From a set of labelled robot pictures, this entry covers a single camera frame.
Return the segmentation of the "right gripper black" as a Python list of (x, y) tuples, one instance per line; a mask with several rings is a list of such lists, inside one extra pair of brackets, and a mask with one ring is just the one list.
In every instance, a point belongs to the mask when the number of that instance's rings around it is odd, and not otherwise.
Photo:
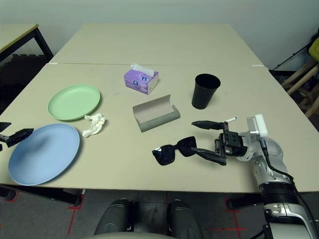
[(191, 124), (202, 129), (223, 130), (215, 140), (215, 152), (202, 148), (191, 148), (195, 154), (203, 159), (226, 166), (226, 155), (240, 157), (244, 156), (247, 152), (247, 147), (243, 144), (242, 136), (237, 132), (230, 131), (228, 122), (199, 120)]

